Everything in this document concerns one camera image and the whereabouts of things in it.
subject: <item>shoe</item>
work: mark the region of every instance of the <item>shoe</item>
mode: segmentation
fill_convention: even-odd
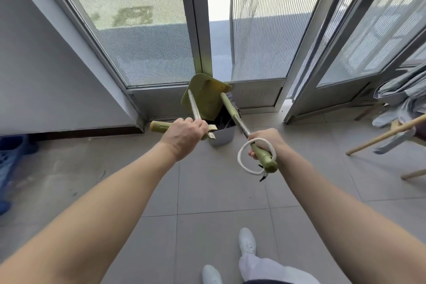
[[[256,240],[248,228],[242,228],[238,235],[238,243],[241,249],[241,255],[256,255]]]
[[[222,277],[220,277],[219,271],[211,265],[203,267],[201,277],[203,284],[222,284]]]

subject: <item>white cord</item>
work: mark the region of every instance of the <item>white cord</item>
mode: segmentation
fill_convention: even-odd
[[[274,147],[272,147],[272,145],[270,144],[270,142],[269,141],[267,141],[266,139],[263,139],[263,138],[253,138],[252,140],[249,140],[247,143],[245,143],[242,147],[241,147],[241,149],[239,150],[239,152],[238,152],[238,156],[237,156],[237,161],[238,161],[238,163],[241,165],[241,167],[247,172],[247,173],[250,173],[250,174],[253,174],[253,175],[263,175],[263,178],[262,179],[264,179],[265,177],[267,177],[268,176],[268,174],[269,173],[267,173],[264,169],[263,170],[261,170],[261,171],[258,171],[258,172],[256,172],[256,171],[252,171],[252,170],[250,170],[250,169],[248,169],[247,167],[245,167],[243,164],[242,164],[242,162],[241,162],[241,153],[243,152],[243,150],[247,147],[247,146],[249,146],[250,144],[252,144],[252,143],[254,143],[255,141],[257,141],[257,140],[261,140],[261,141],[264,141],[267,145],[268,145],[268,148],[269,148],[269,152],[272,154],[272,160],[273,161],[275,161],[276,160],[276,152],[275,152],[275,149],[274,149]]]

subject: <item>forearm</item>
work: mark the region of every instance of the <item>forearm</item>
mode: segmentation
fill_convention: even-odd
[[[340,190],[292,151],[280,151],[281,174],[328,250],[353,283],[419,283],[426,246]]]
[[[100,281],[139,221],[158,182],[175,163],[165,147],[157,144],[96,185],[7,263],[19,267],[14,260],[21,265],[27,260],[34,269],[56,272],[69,282]]]

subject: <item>blue basket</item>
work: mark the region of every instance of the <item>blue basket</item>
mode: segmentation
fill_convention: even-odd
[[[28,135],[15,135],[0,137],[0,215],[7,212],[11,204],[2,200],[4,188],[9,183],[18,161],[23,155],[35,153],[36,144],[29,142]]]

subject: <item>white wall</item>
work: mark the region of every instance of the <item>white wall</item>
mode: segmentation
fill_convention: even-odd
[[[135,125],[31,0],[0,4],[0,134]]]

